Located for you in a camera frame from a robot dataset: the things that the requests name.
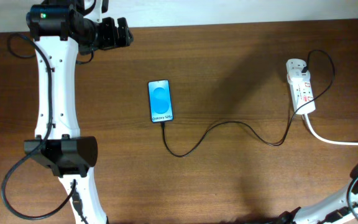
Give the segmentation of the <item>blue Galaxy smartphone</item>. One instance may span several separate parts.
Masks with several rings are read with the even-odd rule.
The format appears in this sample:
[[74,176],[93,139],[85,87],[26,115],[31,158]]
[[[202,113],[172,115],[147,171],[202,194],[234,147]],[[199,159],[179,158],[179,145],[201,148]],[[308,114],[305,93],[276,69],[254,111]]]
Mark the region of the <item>blue Galaxy smartphone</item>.
[[168,80],[148,83],[150,115],[153,123],[173,120],[172,99]]

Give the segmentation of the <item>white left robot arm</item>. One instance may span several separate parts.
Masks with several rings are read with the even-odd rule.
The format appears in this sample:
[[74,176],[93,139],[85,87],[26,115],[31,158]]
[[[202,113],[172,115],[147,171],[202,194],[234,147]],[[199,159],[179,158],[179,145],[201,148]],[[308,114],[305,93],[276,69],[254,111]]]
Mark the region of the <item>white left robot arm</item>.
[[68,194],[76,223],[108,223],[94,181],[97,140],[84,137],[76,117],[78,55],[128,47],[125,18],[103,17],[108,0],[43,1],[26,15],[39,68],[39,117],[25,153],[49,168]]

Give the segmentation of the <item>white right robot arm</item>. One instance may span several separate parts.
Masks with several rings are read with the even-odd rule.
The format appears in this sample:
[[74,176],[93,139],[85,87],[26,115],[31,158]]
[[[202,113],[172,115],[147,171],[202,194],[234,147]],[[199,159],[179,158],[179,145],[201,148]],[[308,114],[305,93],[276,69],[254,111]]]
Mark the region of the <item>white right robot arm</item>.
[[346,223],[358,221],[358,164],[350,173],[351,181],[344,188],[309,207],[283,212],[275,223]]

